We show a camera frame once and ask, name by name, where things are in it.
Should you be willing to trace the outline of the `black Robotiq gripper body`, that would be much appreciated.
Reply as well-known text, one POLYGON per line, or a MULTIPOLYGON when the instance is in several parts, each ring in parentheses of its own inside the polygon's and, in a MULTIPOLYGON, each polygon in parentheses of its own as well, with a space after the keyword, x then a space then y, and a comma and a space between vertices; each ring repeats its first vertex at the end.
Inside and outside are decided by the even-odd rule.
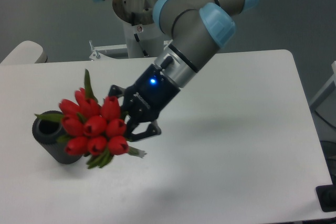
POLYGON ((134 124, 152 122, 179 92, 180 88, 151 64, 132 86, 126 88, 122 108, 134 124))

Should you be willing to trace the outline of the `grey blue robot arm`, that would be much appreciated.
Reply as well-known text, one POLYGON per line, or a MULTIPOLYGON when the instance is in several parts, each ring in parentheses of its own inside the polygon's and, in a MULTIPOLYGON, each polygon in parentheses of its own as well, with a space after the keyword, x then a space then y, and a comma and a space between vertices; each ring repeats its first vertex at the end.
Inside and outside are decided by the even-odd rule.
POLYGON ((125 137, 133 142, 161 134, 160 112, 232 38, 234 15, 255 7, 259 0, 157 0, 150 3, 152 21, 171 37, 136 82, 113 85, 109 96, 123 98, 129 116, 125 137))

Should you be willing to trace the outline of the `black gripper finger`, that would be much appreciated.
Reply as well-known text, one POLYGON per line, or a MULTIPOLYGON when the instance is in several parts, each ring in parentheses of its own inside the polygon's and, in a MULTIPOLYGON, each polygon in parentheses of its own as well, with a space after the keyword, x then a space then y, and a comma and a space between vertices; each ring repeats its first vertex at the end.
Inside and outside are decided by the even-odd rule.
POLYGON ((108 98, 116 97, 118 98, 119 102, 124 103, 125 92, 126 92, 126 88, 113 84, 109 89, 108 98))
POLYGON ((133 131, 140 125, 140 123, 135 123, 132 119, 127 123, 127 130, 125 132, 125 137, 129 141, 141 141, 146 138, 161 135, 161 129, 157 123, 157 120, 152 121, 146 128, 145 131, 140 133, 133 133, 133 131))

